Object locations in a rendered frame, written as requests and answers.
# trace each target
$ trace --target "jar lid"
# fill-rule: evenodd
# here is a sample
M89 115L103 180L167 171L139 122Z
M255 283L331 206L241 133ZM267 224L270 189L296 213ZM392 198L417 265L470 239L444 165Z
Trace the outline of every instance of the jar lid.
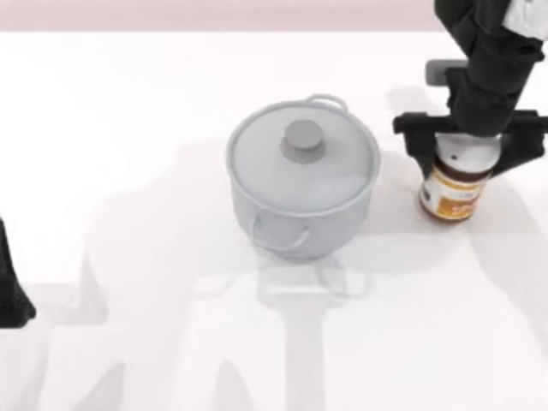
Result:
M499 136L474 137L469 134L438 134L439 159L464 173L477 174L492 169L500 159Z
M286 214L323 213L369 192L380 166L371 132L339 98L274 104L233 133L228 169L255 203Z

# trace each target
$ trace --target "silver pot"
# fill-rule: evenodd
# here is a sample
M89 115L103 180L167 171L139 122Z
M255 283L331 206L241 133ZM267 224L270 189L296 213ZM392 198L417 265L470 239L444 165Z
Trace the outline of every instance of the silver pot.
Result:
M366 218L380 167L370 131L339 98L274 104L232 134L227 153L238 224L284 259L321 259Z

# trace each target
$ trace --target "pot handle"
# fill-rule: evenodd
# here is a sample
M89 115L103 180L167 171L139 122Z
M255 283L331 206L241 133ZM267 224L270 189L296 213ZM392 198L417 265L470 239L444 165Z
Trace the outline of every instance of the pot handle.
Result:
M342 101L339 97L331 96L330 94L314 94L307 98L305 101L312 102L312 101L326 101L331 104L337 105L339 109L342 109L343 111L348 112L348 106L347 104Z
M310 230L304 229L299 235L299 237L295 241L291 242L290 244L287 244L285 246L272 246L271 244L268 244L265 241L259 240L257 238L257 231L259 230L259 226L260 226L260 218L257 215L253 218L253 221L251 222L251 227L249 230L249 238L251 239L251 242L255 246L264 248L265 250L269 250L269 251L296 250L297 248L301 247L310 236Z

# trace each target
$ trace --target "table surface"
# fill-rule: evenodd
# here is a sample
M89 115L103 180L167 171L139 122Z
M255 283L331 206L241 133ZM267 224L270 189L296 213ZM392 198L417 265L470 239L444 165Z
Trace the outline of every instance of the table surface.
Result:
M0 35L0 214L40 313L0 334L0 409L548 409L548 160L440 229L391 131L444 113L424 66L453 57L442 33ZM318 92L383 164L357 237L292 267L238 229L224 148Z

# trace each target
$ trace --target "jar label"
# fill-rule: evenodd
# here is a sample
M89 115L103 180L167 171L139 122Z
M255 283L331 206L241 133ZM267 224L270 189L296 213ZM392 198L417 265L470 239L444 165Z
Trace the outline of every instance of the jar label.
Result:
M458 182L434 167L420 190L420 201L435 216L463 220L474 214L488 180L489 177L476 182Z

